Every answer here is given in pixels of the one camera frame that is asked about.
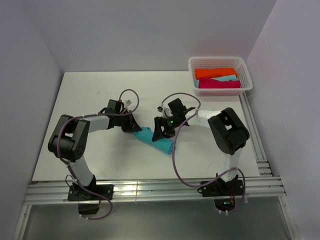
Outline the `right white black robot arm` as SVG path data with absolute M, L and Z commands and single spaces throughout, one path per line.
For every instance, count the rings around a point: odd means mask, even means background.
M 200 185 L 184 181 L 178 173 L 175 153 L 173 152 L 172 164 L 174 172 L 178 179 L 190 188 L 204 189 L 216 183 L 216 189 L 222 195 L 227 195 L 233 190 L 233 182 L 238 180 L 239 175 L 243 175 L 243 172 L 239 169 L 239 160 L 250 134 L 232 108 L 227 107 L 220 111 L 212 111 L 201 110 L 196 107 L 188 109 L 184 107 L 182 110 L 172 110 L 171 116 L 155 117 L 154 124 L 152 141 L 174 138 L 173 149 L 183 126 L 199 126 L 209 129 L 221 153 L 216 177 Z

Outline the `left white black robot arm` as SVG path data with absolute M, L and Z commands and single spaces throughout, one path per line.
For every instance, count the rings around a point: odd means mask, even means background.
M 71 194 L 81 200 L 102 195 L 95 175 L 90 171 L 84 153 L 88 135 L 93 132 L 120 127 L 124 133 L 142 131 L 132 113 L 96 113 L 74 117 L 60 116 L 48 142 L 48 150 L 68 168 L 72 177 Z

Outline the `pink rolled t shirt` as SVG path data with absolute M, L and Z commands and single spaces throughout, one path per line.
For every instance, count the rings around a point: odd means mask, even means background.
M 239 80 L 219 80 L 217 78 L 201 77 L 195 81 L 195 87 L 198 89 L 239 89 L 241 82 Z

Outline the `white plastic basket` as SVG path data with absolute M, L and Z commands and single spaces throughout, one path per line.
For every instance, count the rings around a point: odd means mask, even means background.
M 197 69 L 233 68 L 240 81 L 239 88 L 199 88 L 196 86 Z M 238 96 L 252 89 L 252 79 L 245 61 L 236 56 L 196 56 L 188 60 L 190 79 L 197 96 Z

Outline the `orange rolled t shirt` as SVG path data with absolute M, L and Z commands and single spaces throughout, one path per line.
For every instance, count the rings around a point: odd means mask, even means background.
M 218 78 L 224 76 L 237 76 L 238 73 L 234 68 L 196 68 L 195 71 L 195 78 Z

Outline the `light teal rolled t shirt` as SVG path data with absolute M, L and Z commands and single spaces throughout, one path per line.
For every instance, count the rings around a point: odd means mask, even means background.
M 225 76 L 215 77 L 214 80 L 217 80 L 220 82 L 237 81 L 237 76 L 235 74 L 225 75 Z

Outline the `aluminium rail frame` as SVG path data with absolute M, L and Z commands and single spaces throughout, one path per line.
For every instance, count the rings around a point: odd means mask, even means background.
M 176 179 L 115 181 L 108 218 L 86 221 L 67 202 L 61 181 L 28 187 L 16 240 L 298 240 L 300 233 L 279 176 L 269 166 L 245 94 L 239 101 L 253 141 L 259 177 L 246 179 L 246 202 L 222 215 L 214 201 Z

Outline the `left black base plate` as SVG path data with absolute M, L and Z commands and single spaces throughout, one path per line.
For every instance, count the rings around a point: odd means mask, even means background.
M 94 185 L 88 188 L 89 191 L 104 196 L 111 200 L 113 198 L 114 185 L 113 184 L 103 184 L 103 185 Z M 69 202 L 78 202 L 78 201 L 98 201 L 99 196 L 96 196 L 92 193 L 89 193 L 83 190 L 80 186 L 73 184 L 69 188 L 69 193 L 67 200 Z

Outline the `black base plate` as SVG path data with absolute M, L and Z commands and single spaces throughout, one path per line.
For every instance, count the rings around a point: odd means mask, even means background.
M 221 179 L 210 183 L 204 187 L 197 189 L 197 192 L 203 197 L 231 197 L 242 196 L 245 191 L 244 183 L 242 180 L 236 179 L 224 182 Z
M 113 198 L 114 185 L 113 184 L 103 184 L 103 185 L 94 185 L 88 188 L 89 191 L 104 196 L 111 200 Z M 67 200 L 69 202 L 78 202 L 78 201 L 98 201 L 99 196 L 96 196 L 92 193 L 89 193 L 83 190 L 80 186 L 73 184 L 69 188 L 69 193 Z

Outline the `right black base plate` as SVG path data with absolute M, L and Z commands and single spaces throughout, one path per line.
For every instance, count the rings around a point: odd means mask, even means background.
M 242 196 L 245 191 L 244 183 L 242 180 L 236 179 L 224 182 L 221 179 L 210 183 L 204 187 L 197 189 L 197 192 L 203 197 L 231 197 Z

